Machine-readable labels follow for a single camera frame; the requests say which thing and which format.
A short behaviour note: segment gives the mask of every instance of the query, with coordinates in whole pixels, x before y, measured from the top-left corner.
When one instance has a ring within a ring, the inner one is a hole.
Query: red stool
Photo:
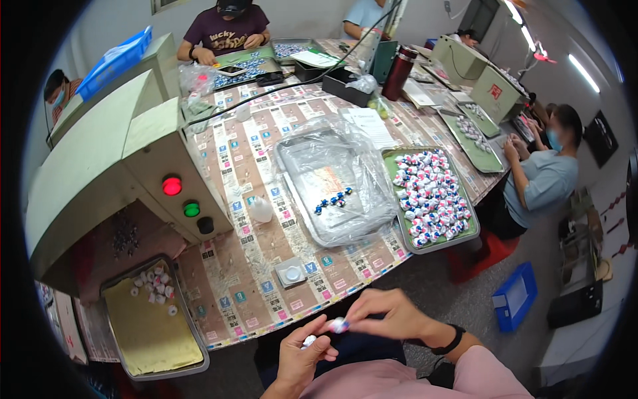
[[[483,270],[499,263],[514,252],[520,238],[501,241],[492,232],[482,229],[479,234],[483,247],[478,251],[478,261],[474,265],[468,265],[454,252],[454,247],[447,250],[447,259],[450,264],[450,279],[453,284],[464,283],[475,278]]]

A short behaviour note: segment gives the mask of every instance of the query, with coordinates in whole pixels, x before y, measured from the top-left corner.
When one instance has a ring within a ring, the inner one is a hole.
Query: light blue shirt
[[[530,183],[525,188],[525,204],[519,200],[511,174],[503,196],[512,219],[529,229],[538,218],[554,213],[569,198],[578,182],[578,161],[571,156],[558,156],[553,149],[535,151],[521,162]]]
[[[360,27],[373,27],[374,23],[383,15],[382,7],[375,0],[357,0],[357,2],[350,8],[350,12],[343,19],[343,22],[350,21]],[[342,39],[354,39],[354,37],[343,32]]]

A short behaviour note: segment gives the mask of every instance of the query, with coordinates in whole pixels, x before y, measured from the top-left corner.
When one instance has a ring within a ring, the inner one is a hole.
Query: blue face mask
[[[64,89],[60,90],[60,94],[57,95],[56,101],[53,103],[53,108],[62,104],[62,101],[64,100],[64,95],[65,95]]]
[[[549,140],[549,145],[552,147],[552,149],[555,149],[556,151],[561,152],[561,150],[563,149],[563,146],[558,141],[558,136],[556,132],[554,131],[554,129],[549,129],[547,131],[547,139]]]

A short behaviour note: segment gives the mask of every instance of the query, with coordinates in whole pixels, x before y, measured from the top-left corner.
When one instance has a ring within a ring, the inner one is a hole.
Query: red water bottle
[[[418,52],[407,46],[401,46],[399,49],[399,52],[392,62],[388,78],[383,85],[383,90],[381,91],[381,94],[388,100],[396,101],[401,96],[401,90],[403,89],[405,81],[408,80],[417,54]]]

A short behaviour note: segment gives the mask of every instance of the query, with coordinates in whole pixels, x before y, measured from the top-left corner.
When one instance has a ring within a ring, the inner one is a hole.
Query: table
[[[318,42],[328,53],[343,56],[338,48],[340,40]],[[347,61],[355,65],[354,57]],[[287,83],[298,81],[290,77]],[[455,99],[445,86],[428,86],[446,93],[445,107],[454,110]],[[249,83],[218,91],[204,100],[229,107],[267,89]],[[246,122],[238,122],[234,112],[230,112],[210,121],[204,132],[195,135],[194,145],[202,156],[202,174],[220,190],[235,227],[234,231],[187,248],[177,258],[180,287],[209,350],[267,334],[318,312],[363,289],[410,257],[396,221],[372,233],[361,244],[319,247],[298,218],[286,184],[275,170],[271,149],[282,135],[307,119],[352,107],[355,106],[321,91],[319,84],[311,84],[254,100],[253,117]],[[396,144],[444,147],[453,157],[473,204],[503,177],[504,173],[478,172],[436,111],[417,110],[409,102],[392,102],[390,107],[394,115],[385,123]],[[513,132],[509,124],[504,124],[503,129]],[[500,142],[504,136],[490,140],[501,158]],[[271,222],[258,223],[247,212],[247,205],[256,196],[271,201]],[[292,257],[300,258],[308,280],[283,289],[274,265]]]

